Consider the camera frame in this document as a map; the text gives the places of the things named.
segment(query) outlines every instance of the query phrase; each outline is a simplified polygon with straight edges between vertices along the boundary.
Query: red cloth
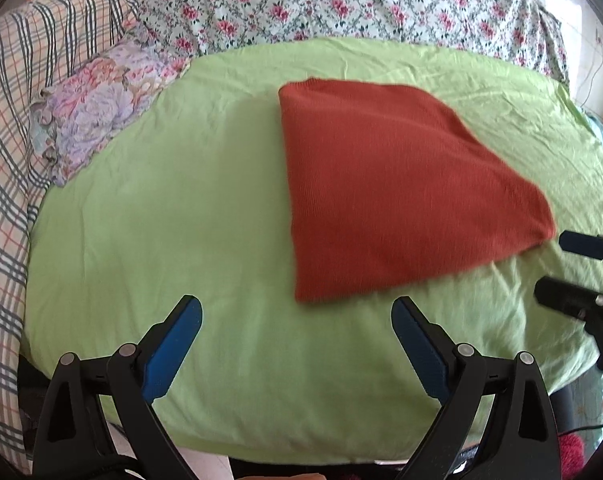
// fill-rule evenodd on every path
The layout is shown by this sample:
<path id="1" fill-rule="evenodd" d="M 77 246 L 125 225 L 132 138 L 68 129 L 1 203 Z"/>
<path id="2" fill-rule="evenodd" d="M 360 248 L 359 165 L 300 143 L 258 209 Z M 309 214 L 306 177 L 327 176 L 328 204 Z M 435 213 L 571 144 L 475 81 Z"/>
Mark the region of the red cloth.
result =
<path id="1" fill-rule="evenodd" d="M 309 79 L 279 99 L 299 301 L 472 269 L 555 235 L 540 190 L 427 92 Z"/>
<path id="2" fill-rule="evenodd" d="M 561 478 L 570 480 L 584 468 L 584 441 L 574 433 L 560 436 L 559 452 L 561 453 Z"/>

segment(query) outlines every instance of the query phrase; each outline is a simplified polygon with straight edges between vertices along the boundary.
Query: wrinkled green fabric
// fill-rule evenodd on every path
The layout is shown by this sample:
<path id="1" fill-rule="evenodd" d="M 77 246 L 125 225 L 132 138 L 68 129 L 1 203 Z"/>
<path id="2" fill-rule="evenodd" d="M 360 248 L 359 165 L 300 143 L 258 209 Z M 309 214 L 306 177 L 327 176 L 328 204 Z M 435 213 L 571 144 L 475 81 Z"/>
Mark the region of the wrinkled green fabric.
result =
<path id="1" fill-rule="evenodd" d="M 261 462 L 400 459 L 438 403 L 390 324 L 409 294 L 458 342 L 537 358 L 550 390 L 597 357 L 582 327 L 533 298 L 553 274 L 603 290 L 603 263 L 555 242 L 470 272 L 329 304 L 294 301 L 290 202 L 277 91 L 309 76 L 415 85 L 536 182 L 557 226 L 603 232 L 603 147 L 565 88 L 466 52 L 313 40 L 203 57 L 65 188 L 32 234 L 25 347 L 111 354 L 184 294 L 200 334 L 155 409 L 179 446 Z M 477 437 L 487 416 L 483 404 Z M 111 404 L 107 415 L 114 416 Z"/>

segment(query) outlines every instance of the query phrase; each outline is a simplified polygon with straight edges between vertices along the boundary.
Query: blue gripper pad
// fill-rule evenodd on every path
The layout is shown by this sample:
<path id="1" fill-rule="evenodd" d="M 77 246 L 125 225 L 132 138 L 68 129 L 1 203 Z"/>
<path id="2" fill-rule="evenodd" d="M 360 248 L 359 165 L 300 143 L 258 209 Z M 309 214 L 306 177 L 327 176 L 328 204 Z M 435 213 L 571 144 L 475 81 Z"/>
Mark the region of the blue gripper pad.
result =
<path id="1" fill-rule="evenodd" d="M 448 370 L 441 356 L 401 300 L 395 300 L 393 303 L 391 320 L 395 335 L 425 392 L 445 404 L 451 393 L 448 389 Z"/>
<path id="2" fill-rule="evenodd" d="M 568 253 L 603 260 L 603 238 L 597 236 L 564 231 L 559 235 L 559 246 Z"/>
<path id="3" fill-rule="evenodd" d="M 153 400 L 168 393 L 190 345 L 199 333 L 202 320 L 201 303 L 197 298 L 192 298 L 146 364 L 141 394 L 147 403 L 152 404 Z"/>

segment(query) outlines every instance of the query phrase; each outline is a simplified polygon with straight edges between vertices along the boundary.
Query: checkered fabric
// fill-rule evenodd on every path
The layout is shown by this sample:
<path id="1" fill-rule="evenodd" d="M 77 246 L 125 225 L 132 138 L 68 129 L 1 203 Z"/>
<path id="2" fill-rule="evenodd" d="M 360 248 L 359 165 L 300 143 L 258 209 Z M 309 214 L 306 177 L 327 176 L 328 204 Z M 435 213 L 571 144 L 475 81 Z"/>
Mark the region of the checkered fabric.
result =
<path id="1" fill-rule="evenodd" d="M 17 402 L 29 239 L 50 181 L 28 105 L 123 35 L 138 0 L 31 0 L 0 16 L 0 452 L 27 472 Z"/>

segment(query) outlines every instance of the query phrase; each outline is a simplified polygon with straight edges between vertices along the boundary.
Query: bolt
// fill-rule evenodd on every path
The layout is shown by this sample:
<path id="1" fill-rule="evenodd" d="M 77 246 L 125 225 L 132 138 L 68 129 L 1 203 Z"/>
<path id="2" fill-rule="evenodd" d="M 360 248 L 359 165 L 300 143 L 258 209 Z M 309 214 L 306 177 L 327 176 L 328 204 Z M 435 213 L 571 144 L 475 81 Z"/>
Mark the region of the bolt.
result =
<path id="1" fill-rule="evenodd" d="M 72 352 L 68 352 L 67 354 L 63 354 L 59 362 L 64 366 L 68 366 L 71 362 L 75 360 L 75 354 Z"/>
<path id="2" fill-rule="evenodd" d="M 472 348 L 468 343 L 461 343 L 457 346 L 457 351 L 464 357 L 470 357 L 475 353 L 475 349 Z"/>
<path id="3" fill-rule="evenodd" d="M 525 365 L 531 365 L 535 362 L 535 358 L 528 352 L 521 352 L 519 354 L 519 358 L 521 359 L 521 362 Z"/>
<path id="4" fill-rule="evenodd" d="M 129 356 L 133 355 L 136 350 L 137 350 L 137 345 L 134 345 L 133 343 L 126 343 L 125 345 L 121 346 L 121 348 L 119 349 L 119 355 L 124 356 L 124 357 L 129 357 Z"/>

